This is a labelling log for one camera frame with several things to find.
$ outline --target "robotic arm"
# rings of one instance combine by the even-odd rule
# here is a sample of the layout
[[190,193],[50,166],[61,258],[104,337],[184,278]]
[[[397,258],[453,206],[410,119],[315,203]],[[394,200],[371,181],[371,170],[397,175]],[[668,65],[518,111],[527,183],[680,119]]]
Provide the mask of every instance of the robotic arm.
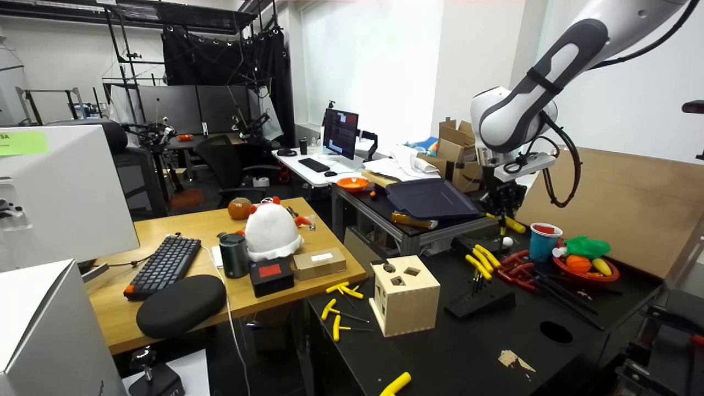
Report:
[[583,71],[634,46],[663,25],[681,4],[689,14],[698,0],[592,0],[549,46],[549,51],[512,89],[480,93],[471,106],[471,123],[481,144],[480,163],[495,168],[500,181],[538,172],[552,166],[552,157],[533,153],[518,172],[505,173],[505,166],[518,159],[518,147],[545,130],[545,116],[556,116],[552,100]]

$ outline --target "wooden block with holes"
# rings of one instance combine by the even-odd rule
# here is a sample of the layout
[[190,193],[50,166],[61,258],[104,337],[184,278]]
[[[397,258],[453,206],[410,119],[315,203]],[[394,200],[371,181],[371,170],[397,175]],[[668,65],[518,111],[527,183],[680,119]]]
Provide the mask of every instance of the wooden block with holes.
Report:
[[376,279],[370,306],[383,337],[435,327],[440,284],[417,256],[392,258],[371,270]]

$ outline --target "white hard hat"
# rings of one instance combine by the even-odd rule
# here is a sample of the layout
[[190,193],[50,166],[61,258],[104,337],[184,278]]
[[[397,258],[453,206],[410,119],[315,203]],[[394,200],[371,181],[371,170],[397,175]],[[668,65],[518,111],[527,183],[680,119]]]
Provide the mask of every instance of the white hard hat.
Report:
[[243,240],[252,262],[287,258],[304,245],[293,216],[274,203],[258,204],[245,219]]

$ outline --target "keyboard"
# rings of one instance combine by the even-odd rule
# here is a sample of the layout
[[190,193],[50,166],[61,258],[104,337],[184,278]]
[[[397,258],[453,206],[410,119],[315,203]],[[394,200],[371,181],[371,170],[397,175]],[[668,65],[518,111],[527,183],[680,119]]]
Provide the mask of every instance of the keyboard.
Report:
[[324,166],[324,163],[318,163],[318,161],[315,161],[315,159],[299,159],[299,163],[302,163],[304,168],[309,168],[309,170],[318,172],[318,173],[330,170],[327,166]]
[[181,235],[165,238],[154,256],[149,256],[148,265],[124,285],[122,294],[130,301],[141,301],[183,279],[196,262],[198,250],[200,240]]

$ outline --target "black box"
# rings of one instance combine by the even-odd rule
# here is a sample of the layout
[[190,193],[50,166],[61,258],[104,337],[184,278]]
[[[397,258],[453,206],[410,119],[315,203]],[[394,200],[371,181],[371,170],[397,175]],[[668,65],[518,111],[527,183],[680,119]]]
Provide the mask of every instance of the black box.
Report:
[[251,285],[255,288],[255,296],[293,288],[289,260],[255,262],[251,267]]

